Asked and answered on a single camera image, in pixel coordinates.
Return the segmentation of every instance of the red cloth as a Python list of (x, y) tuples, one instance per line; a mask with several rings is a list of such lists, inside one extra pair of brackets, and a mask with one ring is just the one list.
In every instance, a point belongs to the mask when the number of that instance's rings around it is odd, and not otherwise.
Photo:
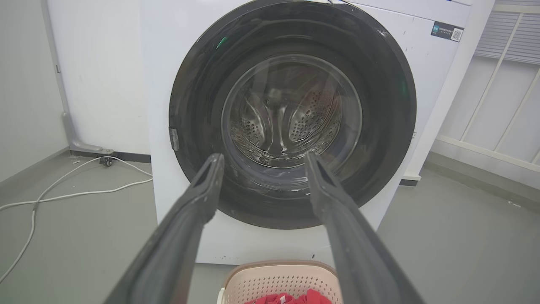
[(248, 301), (245, 304), (332, 304), (329, 299), (321, 295), (318, 291), (309, 289), (307, 295), (303, 294), (298, 299), (293, 298), (290, 294), (271, 294), (263, 296), (253, 301)]

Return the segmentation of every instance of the wall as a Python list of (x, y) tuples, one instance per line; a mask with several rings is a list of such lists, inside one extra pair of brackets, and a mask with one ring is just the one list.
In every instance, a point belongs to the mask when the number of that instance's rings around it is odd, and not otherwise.
[(66, 148), (40, 0), (0, 2), (0, 181)]
[(49, 0), (67, 102), (80, 139), (149, 154), (139, 2)]
[(434, 143), (435, 137), (441, 127), (444, 117), (446, 116), (454, 96), (460, 87), (461, 80), (467, 71), (467, 67), (473, 57), (482, 31), (488, 20), (491, 8), (495, 0), (474, 0), (469, 13), (469, 19), (465, 25), (465, 30), (460, 41), (460, 46), (457, 48), (454, 62), (448, 71), (448, 76), (444, 82), (435, 108), (429, 117), (426, 128), (418, 139), (418, 145), (414, 154), (407, 166), (404, 179), (419, 180), (420, 169), (424, 165), (424, 161), (428, 156), (431, 146)]
[[(473, 57), (440, 135), (459, 140), (478, 104), (496, 59)], [(504, 60), (464, 141), (493, 150), (538, 72), (538, 65)], [(499, 152), (531, 162), (540, 149), (540, 85), (527, 99)], [(540, 173), (454, 145), (435, 141), (432, 151), (540, 189)]]

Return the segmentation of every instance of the front-load washing machine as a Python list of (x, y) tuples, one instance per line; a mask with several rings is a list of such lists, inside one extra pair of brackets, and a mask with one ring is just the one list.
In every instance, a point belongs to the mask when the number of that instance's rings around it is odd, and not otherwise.
[(413, 12), (376, 3), (142, 1), (158, 221), (209, 155), (226, 160), (219, 211), (197, 262), (332, 265), (309, 202), (309, 151), (379, 226), (469, 7), (435, 0)]

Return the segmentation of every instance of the laundry basket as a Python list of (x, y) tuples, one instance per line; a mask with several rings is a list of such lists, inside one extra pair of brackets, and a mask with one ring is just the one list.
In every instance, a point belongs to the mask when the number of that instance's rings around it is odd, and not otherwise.
[(244, 304), (280, 293), (297, 298), (310, 288), (332, 304), (342, 304), (335, 270), (315, 261), (265, 261), (238, 266), (225, 280), (217, 304)]

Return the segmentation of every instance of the power cord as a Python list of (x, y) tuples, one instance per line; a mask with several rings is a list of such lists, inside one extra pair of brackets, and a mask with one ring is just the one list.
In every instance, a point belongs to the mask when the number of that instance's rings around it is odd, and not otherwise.
[(70, 175), (71, 173), (73, 173), (75, 170), (79, 169), (80, 167), (86, 165), (86, 164), (89, 164), (93, 161), (96, 161), (96, 160), (100, 160), (101, 158), (112, 158), (112, 159), (115, 159), (117, 161), (121, 161), (123, 162), (124, 164), (127, 164), (128, 166), (130, 167), (133, 167), (135, 169), (137, 169), (138, 171), (146, 174), (146, 175), (150, 175), (152, 176), (152, 174), (146, 172), (146, 171), (143, 171), (139, 168), (137, 168), (136, 166), (130, 164), (130, 163), (127, 163), (119, 158), (116, 158), (114, 156), (102, 156), (102, 157), (98, 157), (98, 158), (94, 158), (93, 160), (89, 160), (83, 164), (81, 164), (80, 166), (78, 166), (77, 168), (69, 171), (68, 173), (66, 173), (64, 176), (60, 177), (56, 182), (52, 183), (52, 185), (50, 185), (45, 191), (43, 191), (43, 193), (41, 193), (41, 195), (38, 197), (37, 200), (35, 201), (27, 201), (27, 202), (19, 202), (19, 203), (11, 203), (11, 204), (6, 204), (6, 205), (3, 205), (0, 207), (0, 211), (4, 210), (4, 209), (8, 209), (8, 208), (11, 208), (11, 207), (15, 207), (15, 206), (20, 206), (20, 205), (24, 205), (24, 204), (35, 204), (34, 205), (34, 208), (32, 210), (32, 227), (30, 228), (30, 235), (28, 236), (28, 240), (26, 241), (26, 244), (24, 244), (23, 246), (23, 249), (21, 250), (21, 252), (19, 253), (19, 255), (17, 256), (17, 258), (15, 259), (15, 261), (13, 262), (13, 264), (11, 264), (11, 266), (8, 268), (8, 271), (6, 271), (4, 273), (4, 275), (2, 275), (2, 277), (0, 277), (0, 283), (2, 283), (2, 281), (4, 281), (4, 279), (9, 275), (9, 273), (13, 270), (13, 268), (15, 267), (15, 265), (19, 262), (19, 260), (21, 259), (21, 257), (23, 256), (24, 252), (26, 251), (26, 248), (28, 247), (28, 244), (30, 244), (30, 241), (32, 240), (32, 237), (33, 237), (33, 234), (34, 234), (34, 231), (36, 229), (36, 212), (37, 212), (37, 208), (38, 208), (38, 205), (39, 203), (42, 203), (42, 202), (50, 202), (50, 201), (54, 201), (54, 200), (60, 200), (60, 199), (66, 199), (68, 197), (74, 197), (74, 196), (79, 196), (79, 195), (85, 195), (85, 194), (98, 194), (98, 193), (111, 193), (111, 192), (115, 192), (115, 191), (118, 191), (118, 190), (122, 190), (122, 189), (125, 189), (127, 187), (130, 187), (130, 186), (134, 186), (136, 184), (142, 184), (142, 183), (148, 183), (150, 181), (152, 181), (153, 179), (149, 179), (149, 180), (146, 180), (146, 181), (140, 181), (140, 182), (135, 182), (135, 183), (130, 183), (130, 184), (127, 184), (125, 186), (122, 186), (122, 187), (119, 187), (119, 188), (116, 188), (116, 189), (112, 189), (112, 190), (102, 190), (102, 191), (88, 191), (88, 192), (80, 192), (80, 193), (74, 193), (74, 194), (68, 194), (68, 195), (62, 195), (62, 196), (57, 196), (57, 197), (52, 197), (50, 199), (45, 199), (45, 200), (42, 200), (43, 196), (49, 192), (49, 190), (52, 189), (52, 187), (56, 186), (56, 184), (58, 184), (62, 179), (64, 179), (66, 176)]

